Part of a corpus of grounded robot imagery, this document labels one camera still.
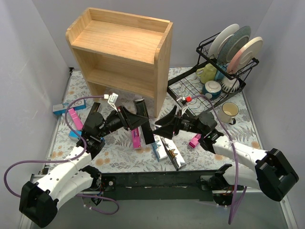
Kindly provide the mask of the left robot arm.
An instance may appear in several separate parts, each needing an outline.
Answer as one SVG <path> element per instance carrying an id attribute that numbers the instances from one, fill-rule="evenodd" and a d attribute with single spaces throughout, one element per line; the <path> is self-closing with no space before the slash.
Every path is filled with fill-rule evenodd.
<path id="1" fill-rule="evenodd" d="M 113 110 L 107 118 L 99 112 L 90 113 L 81 139 L 64 161 L 35 183 L 28 181 L 23 185 L 19 211 L 40 228 L 49 225 L 68 200 L 85 189 L 96 191 L 101 187 L 102 175 L 89 163 L 104 147 L 104 137 L 120 128 L 133 130 L 148 121 L 124 106 Z"/>

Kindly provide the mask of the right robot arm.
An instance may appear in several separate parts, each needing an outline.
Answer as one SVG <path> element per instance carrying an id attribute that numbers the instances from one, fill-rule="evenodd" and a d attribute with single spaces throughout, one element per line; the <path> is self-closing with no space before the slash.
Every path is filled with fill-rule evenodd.
<path id="1" fill-rule="evenodd" d="M 167 139 L 172 139 L 180 131 L 200 134 L 199 143 L 204 150 L 244 166 L 222 166 L 210 179 L 220 189 L 228 189 L 231 185 L 252 187 L 274 201 L 281 201 L 299 181 L 299 176 L 280 150 L 255 149 L 230 140 L 217 131 L 217 122 L 211 112 L 202 112 L 196 118 L 190 118 L 175 106 L 155 124 L 157 129 L 154 133 Z"/>

